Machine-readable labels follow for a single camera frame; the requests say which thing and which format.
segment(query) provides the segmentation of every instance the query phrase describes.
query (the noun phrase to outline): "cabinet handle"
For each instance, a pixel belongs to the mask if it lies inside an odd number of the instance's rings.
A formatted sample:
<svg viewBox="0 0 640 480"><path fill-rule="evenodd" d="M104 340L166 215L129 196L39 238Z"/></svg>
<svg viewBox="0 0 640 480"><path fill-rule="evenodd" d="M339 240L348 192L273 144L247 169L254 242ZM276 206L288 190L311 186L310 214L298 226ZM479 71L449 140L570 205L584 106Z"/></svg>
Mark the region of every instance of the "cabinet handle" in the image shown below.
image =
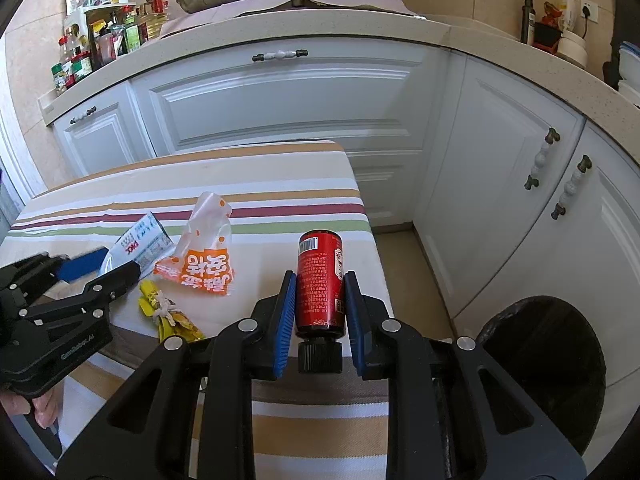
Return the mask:
<svg viewBox="0 0 640 480"><path fill-rule="evenodd" d="M578 167L574 171L574 174L572 174L571 178L564 183L564 193L560 195L558 203L556 203L556 208L551 213L551 218L558 220L559 216L565 215L566 205L569 202L569 199L575 195L576 191L578 191L578 184L582 181L587 170L590 170L592 167L593 163L591 162L591 159L587 155L583 155L582 160L578 163Z"/></svg>
<svg viewBox="0 0 640 480"><path fill-rule="evenodd" d="M270 61L271 59L289 59L292 57L308 56L308 50L279 50L277 52L267 52L266 54L256 54L252 57L253 62Z"/></svg>
<svg viewBox="0 0 640 480"><path fill-rule="evenodd" d="M93 113L96 113L98 111L97 107L93 107L93 108L89 108L85 114L81 115L80 117L74 117L73 119L71 119L69 121L69 124L76 124L79 121L82 121L83 119L86 119L88 116L90 116Z"/></svg>
<svg viewBox="0 0 640 480"><path fill-rule="evenodd" d="M554 141L560 142L560 134L556 132L554 128L549 128L549 133L545 136L545 142L542 143L540 151L533 159L533 166L524 184L524 189L530 190L531 186L538 187L540 185L538 175L540 174L540 170L545 167L547 153Z"/></svg>

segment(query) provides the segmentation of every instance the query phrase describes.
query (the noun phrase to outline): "yellow wrapper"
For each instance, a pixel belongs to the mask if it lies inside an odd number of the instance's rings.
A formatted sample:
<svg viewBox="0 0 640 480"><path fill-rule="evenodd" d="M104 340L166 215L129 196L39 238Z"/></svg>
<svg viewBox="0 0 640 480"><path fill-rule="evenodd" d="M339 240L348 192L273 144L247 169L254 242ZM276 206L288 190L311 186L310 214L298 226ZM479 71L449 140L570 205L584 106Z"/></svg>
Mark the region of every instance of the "yellow wrapper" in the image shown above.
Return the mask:
<svg viewBox="0 0 640 480"><path fill-rule="evenodd" d="M138 305L145 316L156 317L160 342L172 335L179 335L187 342L204 339L204 334L180 310L167 308L164 312L162 311L161 300L158 298L161 291L154 282L151 280L140 282L140 292L142 297L138 299ZM171 307L175 306L169 298L162 299L171 304Z"/></svg>

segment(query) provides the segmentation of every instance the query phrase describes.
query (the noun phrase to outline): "red can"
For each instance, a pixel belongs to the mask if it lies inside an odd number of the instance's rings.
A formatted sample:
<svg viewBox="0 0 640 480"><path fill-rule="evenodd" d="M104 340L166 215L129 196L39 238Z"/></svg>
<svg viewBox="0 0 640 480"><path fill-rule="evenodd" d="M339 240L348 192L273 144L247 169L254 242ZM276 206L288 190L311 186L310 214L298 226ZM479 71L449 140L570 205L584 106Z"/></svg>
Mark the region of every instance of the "red can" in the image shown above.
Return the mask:
<svg viewBox="0 0 640 480"><path fill-rule="evenodd" d="M342 240L331 231L309 231L298 245L296 334L298 369L308 373L342 371L344 335Z"/></svg>

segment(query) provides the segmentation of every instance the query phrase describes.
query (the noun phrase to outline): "human hand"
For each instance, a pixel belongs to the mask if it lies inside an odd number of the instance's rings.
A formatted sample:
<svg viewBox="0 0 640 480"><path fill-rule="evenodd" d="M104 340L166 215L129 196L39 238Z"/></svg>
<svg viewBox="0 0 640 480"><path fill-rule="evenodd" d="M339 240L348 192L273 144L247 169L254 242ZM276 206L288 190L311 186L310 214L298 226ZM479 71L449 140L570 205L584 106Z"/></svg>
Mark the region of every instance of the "human hand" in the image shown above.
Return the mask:
<svg viewBox="0 0 640 480"><path fill-rule="evenodd" d="M7 415L27 415L31 411L28 400L9 391L0 391L0 402ZM62 384L57 384L32 402L36 422L41 428L48 428L56 421L60 412Z"/></svg>

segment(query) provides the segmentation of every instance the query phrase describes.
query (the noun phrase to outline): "cloth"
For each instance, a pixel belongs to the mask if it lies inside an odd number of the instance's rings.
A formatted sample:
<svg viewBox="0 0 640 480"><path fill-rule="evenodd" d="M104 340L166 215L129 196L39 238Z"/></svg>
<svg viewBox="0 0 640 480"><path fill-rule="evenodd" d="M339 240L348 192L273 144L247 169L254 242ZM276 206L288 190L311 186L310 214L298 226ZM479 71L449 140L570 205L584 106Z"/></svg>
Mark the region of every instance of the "cloth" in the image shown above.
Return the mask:
<svg viewBox="0 0 640 480"><path fill-rule="evenodd" d="M211 9L201 10L194 14L188 14L169 20L162 26L159 39L176 34L189 28L199 27L207 23L218 23L244 14L255 12L267 12L276 9L293 0L238 0L229 4L223 4ZM307 0L321 6L341 7L345 9L384 10L396 14L415 16L404 6L402 0Z"/></svg>
<svg viewBox="0 0 640 480"><path fill-rule="evenodd" d="M229 254L235 276L230 295L212 297L155 278L206 336L248 316L257 300L277 294L284 272L296 269L300 235L312 229L329 229L342 237L344 270L355 270L362 293L380 298L391 314L353 171L341 147L329 141L173 155L77 180L27 204L0 247L0 265L43 251L76 256L109 247L148 211L177 241L206 190L233 209ZM77 294L87 280L57 285L48 295ZM140 312L139 296L133 288L111 304L114 341L65 379L60 416L64 446L155 348L157 329ZM365 383L356 376L347 337L342 339L341 375L301 376L295 357L298 341L293 336L281 380L254 381L257 477L383 479L386 382Z"/></svg>

